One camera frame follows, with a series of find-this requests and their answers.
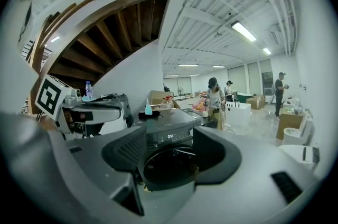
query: man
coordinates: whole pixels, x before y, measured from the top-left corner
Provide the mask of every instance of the man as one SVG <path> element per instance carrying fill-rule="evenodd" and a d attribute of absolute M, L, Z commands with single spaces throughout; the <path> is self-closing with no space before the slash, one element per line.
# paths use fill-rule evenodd
<path fill-rule="evenodd" d="M 284 75 L 285 73 L 280 72 L 278 75 L 278 79 L 275 82 L 275 89 L 276 89 L 276 112 L 275 115 L 277 118 L 279 118 L 279 110 L 280 110 L 280 106 L 281 106 L 281 101 L 283 99 L 283 93 L 284 93 L 284 89 L 287 89 L 287 86 L 283 86 L 283 82 L 282 80 L 284 79 Z"/>

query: water bottle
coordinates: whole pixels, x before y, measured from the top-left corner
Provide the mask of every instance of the water bottle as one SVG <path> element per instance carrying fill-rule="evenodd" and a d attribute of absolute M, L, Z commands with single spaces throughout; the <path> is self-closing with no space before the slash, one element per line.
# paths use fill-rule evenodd
<path fill-rule="evenodd" d="M 91 87 L 90 81 L 86 82 L 86 96 L 87 96 L 87 98 L 93 97 L 93 89 Z"/>

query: woman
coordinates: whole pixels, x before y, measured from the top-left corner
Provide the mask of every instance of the woman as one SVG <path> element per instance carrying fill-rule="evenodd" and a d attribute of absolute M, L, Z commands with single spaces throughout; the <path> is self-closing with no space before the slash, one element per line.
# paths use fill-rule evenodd
<path fill-rule="evenodd" d="M 218 86 L 216 78 L 209 79 L 208 90 L 206 91 L 206 98 L 209 100 L 208 115 L 217 120 L 217 129 L 223 129 L 223 112 L 222 105 L 226 103 L 224 92 Z"/>
<path fill-rule="evenodd" d="M 227 86 L 224 88 L 224 93 L 226 95 L 226 99 L 228 102 L 233 102 L 232 100 L 232 90 L 231 90 L 231 84 L 233 84 L 230 80 L 227 82 Z"/>

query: person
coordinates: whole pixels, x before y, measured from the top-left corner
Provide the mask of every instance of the person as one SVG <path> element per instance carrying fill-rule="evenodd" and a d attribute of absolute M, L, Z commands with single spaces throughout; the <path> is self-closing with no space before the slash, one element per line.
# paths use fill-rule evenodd
<path fill-rule="evenodd" d="M 278 79 L 275 82 L 275 96 L 276 96 L 276 112 L 275 115 L 277 118 L 279 118 L 279 110 L 281 107 L 281 101 L 283 99 L 283 93 L 284 93 L 284 89 L 287 89 L 287 86 L 283 86 L 283 82 L 282 80 L 284 79 L 284 75 L 285 73 L 280 72 L 278 75 Z"/>
<path fill-rule="evenodd" d="M 223 112 L 222 105 L 226 103 L 226 96 L 221 88 L 218 86 L 216 78 L 209 79 L 208 90 L 206 91 L 206 98 L 209 100 L 208 115 L 217 120 L 217 129 L 223 129 Z"/>
<path fill-rule="evenodd" d="M 232 100 L 232 90 L 231 90 L 231 84 L 233 84 L 230 80 L 227 82 L 227 86 L 224 88 L 224 93 L 226 95 L 226 100 L 228 102 L 233 102 Z"/>

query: cardboard box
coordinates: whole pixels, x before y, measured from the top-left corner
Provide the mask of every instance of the cardboard box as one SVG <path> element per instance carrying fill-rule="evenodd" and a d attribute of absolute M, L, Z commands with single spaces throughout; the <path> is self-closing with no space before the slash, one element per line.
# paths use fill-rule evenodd
<path fill-rule="evenodd" d="M 158 105 L 162 103 L 163 98 L 166 98 L 168 95 L 174 96 L 173 92 L 167 92 L 167 91 L 151 91 L 149 102 L 151 105 Z M 175 100 L 172 99 L 172 102 L 174 103 L 174 108 L 180 108 L 180 106 L 177 104 Z M 152 107 L 152 110 L 168 110 L 168 108 L 160 108 L 160 107 Z"/>
<path fill-rule="evenodd" d="M 287 111 L 282 111 L 280 114 L 279 125 L 277 130 L 277 139 L 284 139 L 284 129 L 287 127 L 299 129 L 302 123 L 303 114 L 294 114 Z"/>
<path fill-rule="evenodd" d="M 261 109 L 265 106 L 265 96 L 254 96 L 247 99 L 247 104 L 251 104 L 252 109 Z"/>

